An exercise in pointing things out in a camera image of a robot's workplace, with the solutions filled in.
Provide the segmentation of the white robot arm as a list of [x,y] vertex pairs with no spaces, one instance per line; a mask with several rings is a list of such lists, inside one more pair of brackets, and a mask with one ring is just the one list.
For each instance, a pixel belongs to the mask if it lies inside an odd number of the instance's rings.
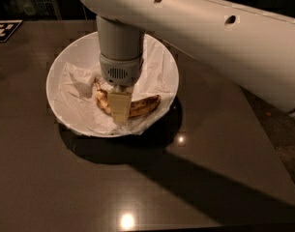
[[295,119],[295,19],[223,0],[80,0],[97,16],[104,80],[132,86],[145,33]]

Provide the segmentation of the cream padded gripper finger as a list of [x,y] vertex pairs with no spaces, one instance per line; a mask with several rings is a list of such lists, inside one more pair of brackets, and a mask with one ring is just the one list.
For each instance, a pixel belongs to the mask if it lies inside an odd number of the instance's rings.
[[113,122],[117,125],[125,125],[129,119],[132,102],[133,87],[121,85],[114,86],[108,93],[108,104],[111,110]]

